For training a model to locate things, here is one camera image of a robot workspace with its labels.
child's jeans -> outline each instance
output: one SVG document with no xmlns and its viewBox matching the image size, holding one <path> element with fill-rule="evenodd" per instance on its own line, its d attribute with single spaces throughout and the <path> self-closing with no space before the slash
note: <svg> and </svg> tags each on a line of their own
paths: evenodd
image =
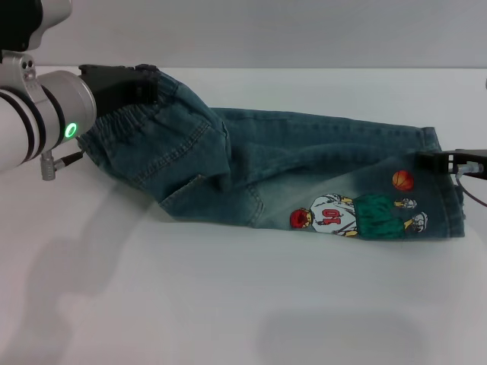
<svg viewBox="0 0 487 365">
<path fill-rule="evenodd" d="M 97 120 L 79 144 L 176 219 L 372 240 L 463 236 L 463 196 L 415 168 L 433 128 L 210 109 L 161 73 L 157 106 Z"/>
</svg>

wall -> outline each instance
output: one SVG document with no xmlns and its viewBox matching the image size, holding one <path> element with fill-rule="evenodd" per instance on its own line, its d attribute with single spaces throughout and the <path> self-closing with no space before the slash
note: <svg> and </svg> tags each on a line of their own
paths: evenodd
<svg viewBox="0 0 487 365">
<path fill-rule="evenodd" d="M 482 0 L 73 0 L 40 64 L 486 67 Z"/>
</svg>

white table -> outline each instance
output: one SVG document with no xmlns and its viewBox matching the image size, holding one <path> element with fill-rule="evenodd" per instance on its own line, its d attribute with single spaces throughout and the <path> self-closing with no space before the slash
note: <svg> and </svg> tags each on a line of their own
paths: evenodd
<svg viewBox="0 0 487 365">
<path fill-rule="evenodd" d="M 210 106 L 433 125 L 444 150 L 487 148 L 486 70 L 166 72 Z M 487 210 L 465 209 L 466 238 L 444 242 L 176 223 L 88 158 L 54 182 L 27 163 L 0 175 L 0 364 L 486 363 Z"/>
</svg>

green led light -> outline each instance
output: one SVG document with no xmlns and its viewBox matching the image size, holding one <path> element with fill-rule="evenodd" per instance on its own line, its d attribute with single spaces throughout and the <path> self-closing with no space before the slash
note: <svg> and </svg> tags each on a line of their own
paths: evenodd
<svg viewBox="0 0 487 365">
<path fill-rule="evenodd" d="M 76 131 L 78 130 L 78 126 L 76 123 L 71 123 L 66 127 L 66 131 L 64 132 L 64 136 L 66 138 L 71 138 L 73 135 L 75 135 Z"/>
</svg>

red number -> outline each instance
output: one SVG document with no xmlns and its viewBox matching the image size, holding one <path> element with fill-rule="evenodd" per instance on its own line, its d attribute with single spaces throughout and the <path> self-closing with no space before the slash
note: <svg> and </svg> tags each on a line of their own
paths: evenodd
<svg viewBox="0 0 487 365">
<path fill-rule="evenodd" d="M 323 211 L 323 223 L 327 226 L 328 224 L 341 224 L 342 218 L 340 218 L 340 212 L 336 209 L 325 209 Z"/>
</svg>

